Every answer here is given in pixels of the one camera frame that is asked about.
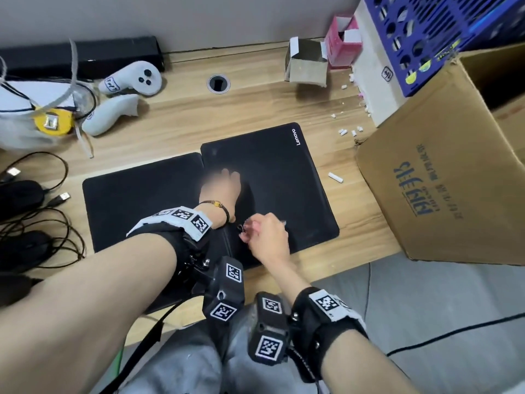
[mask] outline human hand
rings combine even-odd
[[[218,201],[226,207],[230,214],[229,222],[235,222],[235,203],[240,194],[240,174],[234,171],[231,175],[227,169],[220,174],[214,174],[200,190],[199,203],[204,201]],[[220,207],[210,203],[198,205],[196,210],[203,211],[210,220],[212,228],[222,227],[227,223],[226,213]]]
[[[289,263],[288,232],[273,213],[254,214],[246,220],[243,228],[240,239],[248,244],[253,256],[267,269]]]

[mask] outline wooden desk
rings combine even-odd
[[[123,117],[107,134],[91,138],[94,159],[88,159],[74,136],[56,152],[69,163],[69,177],[62,186],[71,199],[61,206],[93,253],[82,181],[88,177],[127,169],[188,152],[198,152],[203,142],[231,137],[295,121],[301,125],[319,177],[341,229],[337,239],[293,255],[309,281],[348,270],[399,251],[394,235],[364,182],[355,160],[351,130],[358,125],[366,138],[375,127],[359,105],[358,89],[349,83],[348,71],[329,74],[326,89],[283,82],[287,44],[255,45],[230,50],[172,54],[164,74],[165,88],[140,105],[140,117]],[[232,87],[223,95],[211,94],[207,79],[226,74]],[[346,90],[341,85],[347,84]],[[338,130],[348,134],[341,137]],[[0,165],[15,160],[0,154]],[[62,177],[62,166],[51,157],[39,157],[19,166],[23,177],[45,186]],[[342,184],[328,177],[333,172]],[[71,254],[57,255],[48,265],[59,265]],[[33,270],[30,276],[44,278],[56,270]],[[279,292],[263,267],[246,271],[246,298],[258,291]],[[180,306],[167,318],[167,328],[183,326],[203,318],[202,299]],[[159,318],[163,311],[155,312]],[[127,344],[142,340],[154,321],[139,318]]]

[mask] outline gray wall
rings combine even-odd
[[[0,47],[157,36],[164,52],[324,37],[359,0],[1,0]]]

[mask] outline human arm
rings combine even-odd
[[[293,304],[311,285],[290,261],[288,233],[273,214],[254,215],[244,225],[241,239],[265,265],[284,297]],[[322,360],[321,375],[333,394],[416,393],[409,379],[376,346],[358,331],[343,332]]]
[[[226,171],[205,185],[200,201],[223,202],[233,219],[239,191],[238,174]],[[196,209],[213,228],[226,222],[218,207]],[[37,284],[0,312],[0,392],[88,392],[176,264],[168,241],[140,234]]]

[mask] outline blue plastic basket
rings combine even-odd
[[[365,0],[403,94],[451,52],[525,40],[525,0]]]

